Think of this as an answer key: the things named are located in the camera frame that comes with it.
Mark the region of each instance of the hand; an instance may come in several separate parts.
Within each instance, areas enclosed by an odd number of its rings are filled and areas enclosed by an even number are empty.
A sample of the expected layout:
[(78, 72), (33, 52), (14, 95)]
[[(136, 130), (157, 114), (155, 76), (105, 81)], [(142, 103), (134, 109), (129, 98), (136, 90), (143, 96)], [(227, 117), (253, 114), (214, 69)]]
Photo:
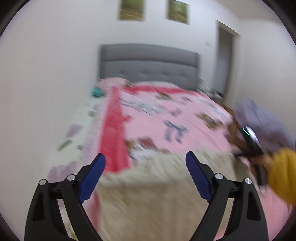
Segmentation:
[(238, 127), (237, 124), (233, 123), (227, 126), (229, 135), (226, 136), (226, 140), (233, 145), (236, 145), (239, 149), (245, 150), (247, 145), (244, 141), (241, 141), (237, 137)]
[(255, 156), (255, 157), (251, 157), (250, 160), (253, 164), (263, 165), (268, 172), (272, 169), (272, 166), (274, 163), (270, 155)]

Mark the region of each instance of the ceiling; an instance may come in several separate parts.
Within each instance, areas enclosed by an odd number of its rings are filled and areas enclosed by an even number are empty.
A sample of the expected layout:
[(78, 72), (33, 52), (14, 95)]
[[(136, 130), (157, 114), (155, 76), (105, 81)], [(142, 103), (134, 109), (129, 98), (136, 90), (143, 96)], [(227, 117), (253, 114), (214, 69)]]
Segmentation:
[(241, 18), (278, 19), (262, 0), (216, 0)]

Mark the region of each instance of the framed picture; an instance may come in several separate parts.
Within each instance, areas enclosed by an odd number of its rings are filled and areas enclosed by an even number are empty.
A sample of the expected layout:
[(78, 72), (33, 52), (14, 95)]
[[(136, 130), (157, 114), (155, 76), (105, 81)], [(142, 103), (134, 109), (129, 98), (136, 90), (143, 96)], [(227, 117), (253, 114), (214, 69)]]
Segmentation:
[(144, 21), (144, 0), (121, 0), (119, 20)]
[(168, 0), (168, 19), (188, 24), (188, 7), (184, 2)]

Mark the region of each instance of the metal screw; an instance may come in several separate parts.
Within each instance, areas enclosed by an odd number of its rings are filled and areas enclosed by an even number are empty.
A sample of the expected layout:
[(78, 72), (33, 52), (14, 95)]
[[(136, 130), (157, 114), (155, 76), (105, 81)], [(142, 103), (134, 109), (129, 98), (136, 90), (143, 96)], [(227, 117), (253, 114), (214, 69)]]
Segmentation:
[(215, 175), (215, 178), (218, 179), (218, 180), (222, 180), (223, 177), (224, 177), (224, 176), (223, 176), (221, 173), (217, 173), (217, 174)]
[(245, 179), (245, 182), (246, 182), (246, 184), (251, 184), (251, 183), (252, 183), (252, 180), (249, 179), (249, 178), (246, 178), (246, 179)]
[(67, 177), (67, 180), (68, 181), (73, 181), (75, 179), (75, 175), (69, 175), (68, 177)]
[(45, 183), (46, 183), (46, 180), (42, 179), (42, 180), (40, 180), (39, 185), (43, 186), (43, 185), (45, 185)]

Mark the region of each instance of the teal object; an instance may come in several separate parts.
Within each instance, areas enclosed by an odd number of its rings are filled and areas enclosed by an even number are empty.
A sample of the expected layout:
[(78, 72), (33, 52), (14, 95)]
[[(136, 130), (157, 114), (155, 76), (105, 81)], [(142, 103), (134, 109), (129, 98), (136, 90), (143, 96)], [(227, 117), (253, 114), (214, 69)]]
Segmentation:
[(92, 95), (94, 97), (103, 97), (104, 96), (104, 92), (102, 91), (102, 89), (98, 88), (98, 87), (95, 87), (93, 89), (93, 92), (92, 92)]

